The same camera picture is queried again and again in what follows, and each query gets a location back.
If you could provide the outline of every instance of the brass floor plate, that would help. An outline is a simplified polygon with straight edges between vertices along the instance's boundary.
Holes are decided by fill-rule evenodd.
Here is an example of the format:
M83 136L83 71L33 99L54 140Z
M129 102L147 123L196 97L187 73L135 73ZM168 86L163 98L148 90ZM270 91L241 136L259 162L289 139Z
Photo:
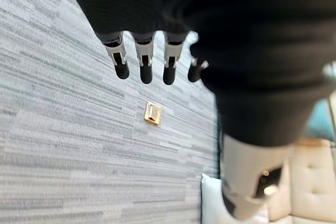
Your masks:
M161 119L161 112L162 108L160 108L159 106L155 105L152 102L147 102L145 120L150 123L158 125Z

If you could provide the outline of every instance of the beige couch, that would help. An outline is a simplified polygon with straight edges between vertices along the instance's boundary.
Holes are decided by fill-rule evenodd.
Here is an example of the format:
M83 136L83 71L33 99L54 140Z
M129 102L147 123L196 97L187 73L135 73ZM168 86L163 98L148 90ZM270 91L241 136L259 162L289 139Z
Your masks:
M336 224L335 144L306 138L284 167L280 189L268 204L273 224Z

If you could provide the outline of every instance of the striped carpet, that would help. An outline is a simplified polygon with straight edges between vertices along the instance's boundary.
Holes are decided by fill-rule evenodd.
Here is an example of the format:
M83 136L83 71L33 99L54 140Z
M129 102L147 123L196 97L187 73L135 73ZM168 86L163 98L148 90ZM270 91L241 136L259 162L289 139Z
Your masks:
M200 222L218 165L214 97L186 76L195 34L166 86L157 33L144 85L130 34L123 81L75 0L1 0L0 24L1 223Z

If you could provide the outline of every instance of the black sleeve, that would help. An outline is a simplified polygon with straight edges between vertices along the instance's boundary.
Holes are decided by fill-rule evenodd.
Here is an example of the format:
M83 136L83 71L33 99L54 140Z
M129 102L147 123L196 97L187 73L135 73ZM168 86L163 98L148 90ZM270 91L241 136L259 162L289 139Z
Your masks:
M334 88L336 0L77 0L98 37L194 30L225 131L260 146L292 143Z

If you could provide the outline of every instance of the white pillow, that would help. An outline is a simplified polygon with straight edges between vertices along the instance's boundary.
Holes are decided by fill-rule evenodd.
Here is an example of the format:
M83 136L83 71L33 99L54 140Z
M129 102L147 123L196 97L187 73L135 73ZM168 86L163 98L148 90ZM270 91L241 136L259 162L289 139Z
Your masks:
M265 224L268 223L267 207L251 220L238 221L226 210L222 199L222 182L202 174L202 224Z

